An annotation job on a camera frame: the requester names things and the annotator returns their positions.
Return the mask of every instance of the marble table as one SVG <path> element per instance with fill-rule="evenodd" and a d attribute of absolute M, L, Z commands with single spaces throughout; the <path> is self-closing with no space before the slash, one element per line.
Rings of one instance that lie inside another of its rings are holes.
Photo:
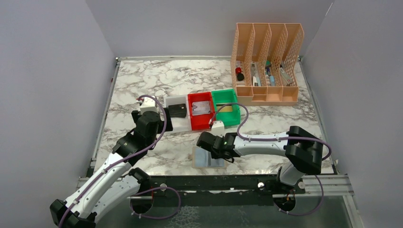
<path fill-rule="evenodd" d="M 249 119 L 241 128 L 244 134 L 274 134 L 297 125 L 322 138 L 317 117 L 299 63 L 295 65 L 299 85 L 295 106 L 250 106 Z M 231 88 L 230 61 L 212 60 L 127 60 L 122 61 L 107 112 L 99 150 L 97 170 L 112 151 L 116 141 L 135 127 L 131 112 L 139 110 L 135 99 L 143 94 L 164 96 L 185 95 Z M 241 119 L 245 111 L 241 108 Z M 236 126 L 225 132 L 236 132 Z M 226 168 L 192 168 L 192 148 L 200 132 L 164 135 L 154 150 L 136 164 L 149 175 L 223 175 L 276 174 L 287 158 L 276 155 L 249 155 L 236 158 Z M 322 163 L 322 173 L 333 173 L 332 162 Z"/>

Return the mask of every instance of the purple cable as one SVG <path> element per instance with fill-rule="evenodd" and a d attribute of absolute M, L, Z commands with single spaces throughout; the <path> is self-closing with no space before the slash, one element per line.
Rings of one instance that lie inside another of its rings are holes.
<path fill-rule="evenodd" d="M 302 213 L 302 214 L 294 214 L 294 213 L 292 213 L 292 212 L 288 212 L 288 211 L 284 211 L 284 210 L 280 209 L 280 208 L 277 206 L 277 204 L 274 204 L 274 205 L 276 205 L 276 207 L 278 208 L 279 211 L 283 212 L 284 214 L 288 214 L 288 215 L 292 215 L 292 216 L 305 216 L 305 215 L 310 215 L 310 214 L 316 212 L 317 210 L 319 210 L 320 206 L 323 204 L 323 200 L 325 199 L 325 192 L 323 191 L 323 185 L 322 185 L 322 182 L 320 181 L 319 177 L 316 176 L 316 175 L 315 175 L 315 177 L 316 177 L 317 181 L 319 182 L 320 189 L 322 190 L 322 196 L 321 196 L 321 198 L 320 198 L 320 202 L 317 204 L 317 206 L 316 206 L 314 209 L 312 209 L 312 210 L 309 211 L 309 212 Z"/>
<path fill-rule="evenodd" d="M 210 123 L 212 122 L 212 120 L 214 120 L 215 116 L 217 115 L 217 113 L 218 113 L 222 108 L 224 108 L 225 106 L 229 106 L 229 105 L 239 105 L 239 106 L 243 107 L 243 108 L 245 109 L 245 111 L 246 111 L 246 117 L 245 117 L 245 119 L 240 123 L 240 125 L 239 125 L 238 128 L 237 128 L 237 134 L 238 134 L 238 136 L 239 136 L 241 139 L 243 139 L 243 140 L 248 140 L 248 141 L 249 141 L 249 140 L 251 140 L 251 141 L 264 141 L 264 142 L 271 142 L 271 141 L 277 141 L 277 140 L 290 140 L 290 139 L 292 139 L 292 140 L 314 141 L 314 142 L 318 142 L 318 143 L 321 143 L 321 144 L 325 145 L 325 146 L 329 149 L 329 153 L 327 153 L 327 155 L 322 158 L 322 161 L 325 160 L 325 159 L 327 159 L 328 157 L 330 157 L 330 155 L 332 154 L 332 148 L 330 147 L 330 145 L 329 145 L 328 143 L 326 143 L 325 141 L 322 141 L 322 140 L 320 140 L 320 139 L 314 139 L 314 138 L 308 138 L 308 137 L 291 137 L 291 136 L 289 136 L 289 137 L 281 137 L 281 138 L 278 138 L 278 139 L 277 139 L 277 138 L 272 138 L 272 139 L 256 139 L 256 138 L 248 138 L 248 137 L 242 136 L 242 135 L 240 134 L 240 128 L 241 128 L 241 127 L 243 126 L 243 124 L 248 120 L 248 118 L 249 118 L 249 111 L 248 111 L 248 109 L 246 108 L 246 106 L 244 106 L 244 105 L 242 105 L 242 104 L 239 104 L 239 103 L 226 103 L 226 104 L 224 104 L 223 106 L 221 106 L 221 107 L 214 113 L 213 117 L 210 119 Z"/>
<path fill-rule="evenodd" d="M 158 189 L 169 189 L 169 190 L 172 190 L 172 191 L 174 191 L 174 192 L 176 193 L 176 195 L 178 196 L 178 207 L 176 208 L 176 210 L 175 210 L 172 214 L 170 214 L 170 215 L 168 215 L 168 216 L 164 216 L 164 217 L 153 217 L 153 216 L 148 216 L 148 215 L 143 215 L 143 214 L 137 214 L 137 213 L 134 211 L 134 209 L 133 209 L 133 207 L 132 207 L 132 204 L 130 204 L 130 208 L 132 209 L 132 212 L 133 212 L 132 215 L 135 214 L 135 215 L 138 215 L 138 216 L 141 217 L 141 218 L 148 218 L 148 219 L 158 219 L 158 220 L 161 220 L 161 219 L 169 219 L 170 217 L 175 216 L 177 213 L 179 213 L 179 211 L 180 211 L 180 209 L 181 209 L 181 196 L 179 195 L 179 192 L 178 192 L 177 190 L 175 190 L 175 189 L 173 189 L 173 188 L 171 188 L 171 187 L 157 187 L 157 188 L 152 188 L 152 189 L 149 189 L 149 190 L 145 190 L 145 191 L 136 193 L 135 196 L 142 195 L 142 194 L 144 194 L 144 193 L 151 192 L 151 191 L 158 190 Z"/>
<path fill-rule="evenodd" d="M 111 165 L 109 165 L 108 167 L 106 167 L 106 168 L 104 169 L 104 170 L 105 170 L 104 173 L 107 173 L 111 168 L 113 168 L 113 167 L 116 166 L 117 164 L 119 164 L 119 163 L 121 163 L 121 162 L 124 162 L 124 161 L 126 161 L 126 160 L 129 160 L 129 159 L 131 159 L 131 158 L 133 158 L 133 157 L 135 157 L 135 156 L 137 156 L 137 155 L 139 155 L 139 154 L 141 154 L 141 153 L 144 153 L 145 151 L 149 150 L 150 148 L 154 147 L 154 146 L 157 144 L 157 142 L 160 141 L 161 138 L 163 137 L 163 134 L 165 133 L 165 130 L 166 130 L 166 113 L 165 113 L 165 110 L 164 110 L 164 108 L 163 108 L 163 105 L 162 105 L 156 98 L 154 98 L 154 97 L 152 97 L 152 96 L 150 96 L 150 95 L 141 95 L 141 96 L 138 97 L 138 99 L 141 99 L 141 98 L 143 98 L 143 97 L 148 97 L 148 98 L 153 99 L 153 100 L 157 103 L 157 105 L 160 107 L 160 109 L 161 109 L 161 111 L 162 111 L 162 113 L 163 113 L 164 125 L 163 125 L 163 130 L 162 130 L 160 136 L 159 136 L 159 137 L 157 138 L 157 140 L 155 140 L 151 145 L 147 146 L 146 148 L 142 149 L 141 151 L 139 151 L 139 152 L 137 152 L 137 153 L 134 153 L 134 154 L 132 154 L 132 155 L 130 155 L 130 156 L 127 156 L 127 157 L 125 157 L 125 158 L 122 158 L 122 159 L 116 161 L 115 163 L 112 163 Z M 80 200 L 80 199 L 86 194 L 86 192 L 99 180 L 99 178 L 101 178 L 101 176 L 102 176 L 104 173 L 103 173 L 103 172 L 99 173 L 98 176 L 96 176 L 96 177 L 88 184 L 88 186 L 81 192 L 81 194 L 80 194 L 79 196 L 77 196 L 77 198 L 76 198 L 74 201 L 79 202 L 79 200 Z M 66 216 L 67 216 L 68 212 L 71 211 L 71 209 L 74 207 L 74 205 L 75 205 L 74 202 L 71 203 L 70 207 L 68 207 L 67 210 L 64 212 L 62 218 L 60 219 L 58 228 L 62 228 L 62 227 L 63 227 L 63 222 L 64 222 L 64 220 L 66 219 Z"/>

